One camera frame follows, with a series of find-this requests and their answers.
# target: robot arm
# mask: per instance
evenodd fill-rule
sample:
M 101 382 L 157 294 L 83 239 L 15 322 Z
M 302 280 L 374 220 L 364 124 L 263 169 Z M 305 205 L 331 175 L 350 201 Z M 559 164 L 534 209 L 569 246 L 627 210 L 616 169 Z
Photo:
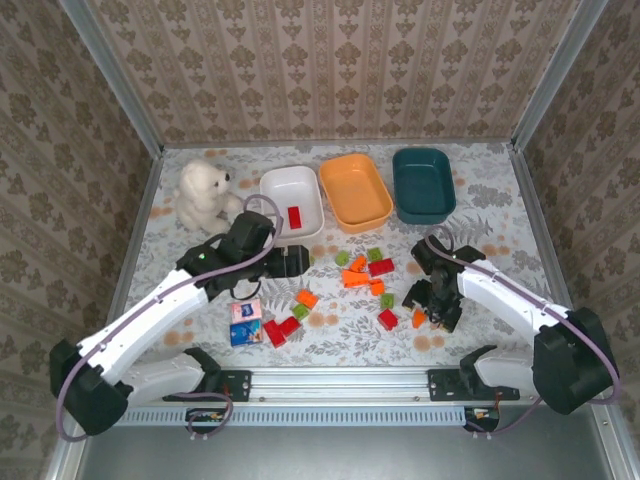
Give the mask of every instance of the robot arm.
M 302 246 L 275 248 L 262 260 L 229 271 L 229 267 L 247 263 L 261 252 L 272 233 L 271 220 L 245 211 L 227 234 L 187 251 L 175 270 L 113 323 L 77 345 L 63 340 L 53 347 L 49 355 L 51 391 L 58 397 L 65 381 L 69 382 L 67 376 L 77 370 L 68 383 L 64 406 L 88 435 L 110 428 L 130 406 L 180 392 L 212 392 L 218 387 L 221 368 L 199 348 L 162 362 L 133 364 L 172 326 L 223 291 L 233 290 L 239 280 L 304 273 L 309 268 L 309 252 Z M 227 273 L 189 284 L 202 274 L 221 269 Z M 174 290 L 178 284 L 184 286 Z
M 500 273 L 470 246 L 452 251 L 434 236 L 428 239 L 444 255 L 438 255 L 425 240 L 411 250 L 431 278 L 417 282 L 403 306 L 417 304 L 433 323 L 453 332 L 462 313 L 460 301 L 468 298 L 506 321 L 533 347 L 531 355 L 484 346 L 465 357 L 460 362 L 462 383 L 472 396 L 478 387 L 517 388 L 537 392 L 552 409 L 568 414 L 612 385 L 611 373 L 602 360 L 556 319 L 576 327 L 617 370 L 595 313 L 547 302 Z

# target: gray floor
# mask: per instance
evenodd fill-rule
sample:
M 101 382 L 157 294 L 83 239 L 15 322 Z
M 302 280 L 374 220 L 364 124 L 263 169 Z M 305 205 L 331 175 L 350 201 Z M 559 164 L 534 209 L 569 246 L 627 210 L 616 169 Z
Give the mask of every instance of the gray floor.
M 78 478 L 605 480 L 597 438 L 590 417 L 547 409 L 489 441 L 433 427 L 236 427 L 207 441 L 180 428 L 114 428 L 90 441 Z

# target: orange block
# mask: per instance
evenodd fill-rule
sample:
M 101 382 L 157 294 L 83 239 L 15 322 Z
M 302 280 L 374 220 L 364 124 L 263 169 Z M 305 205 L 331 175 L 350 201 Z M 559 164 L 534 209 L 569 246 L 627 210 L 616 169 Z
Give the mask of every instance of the orange block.
M 420 325 L 422 325 L 426 319 L 427 319 L 427 314 L 424 313 L 422 310 L 418 310 L 416 308 L 416 310 L 413 312 L 413 328 L 419 328 Z
M 352 272 L 360 273 L 366 267 L 367 267 L 367 257 L 365 257 L 364 255 L 360 255 L 358 258 L 356 258 L 353 261 L 353 263 L 349 267 L 349 270 L 351 270 Z
M 318 303 L 318 297 L 313 295 L 308 290 L 301 290 L 300 293 L 298 293 L 296 300 L 298 301 L 298 303 L 303 304 L 309 309 L 315 307 L 316 303 Z
M 342 283 L 347 288 L 360 287 L 369 283 L 368 273 L 356 273 L 351 270 L 342 271 Z
M 371 287 L 371 293 L 375 296 L 382 295 L 384 293 L 384 283 L 378 278 L 371 280 L 369 282 L 369 287 Z

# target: green block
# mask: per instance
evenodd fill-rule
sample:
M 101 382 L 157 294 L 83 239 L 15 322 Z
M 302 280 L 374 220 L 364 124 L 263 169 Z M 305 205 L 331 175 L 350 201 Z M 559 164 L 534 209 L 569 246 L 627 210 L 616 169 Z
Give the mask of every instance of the green block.
M 371 250 L 367 250 L 367 257 L 369 257 L 370 262 L 379 262 L 382 260 L 382 252 L 379 248 L 372 248 Z
M 336 255 L 336 263 L 339 267 L 344 267 L 347 263 L 349 263 L 349 253 L 344 250 L 338 252 Z
M 293 307 L 291 311 L 293 312 L 293 316 L 296 317 L 298 321 L 309 315 L 309 309 L 301 303 Z
M 393 308 L 393 293 L 383 293 L 380 295 L 380 308 Z

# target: plastic tray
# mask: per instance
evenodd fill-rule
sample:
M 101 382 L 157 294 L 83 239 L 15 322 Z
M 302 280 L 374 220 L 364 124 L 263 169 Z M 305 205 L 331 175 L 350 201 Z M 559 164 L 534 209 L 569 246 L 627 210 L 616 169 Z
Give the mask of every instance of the plastic tray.
M 378 228 L 393 212 L 393 201 L 373 161 L 361 153 L 327 160 L 320 182 L 338 225 L 346 233 Z
M 324 211 L 316 173 L 309 167 L 296 166 L 277 168 L 265 173 L 260 179 L 260 193 L 271 198 L 284 217 L 282 233 L 277 246 L 293 245 L 302 240 L 311 240 L 324 228 Z M 287 210 L 300 209 L 301 228 L 289 228 Z M 267 202 L 262 202 L 262 213 L 273 214 Z
M 456 208 L 449 158 L 435 148 L 403 148 L 393 156 L 398 218 L 413 225 L 442 223 Z

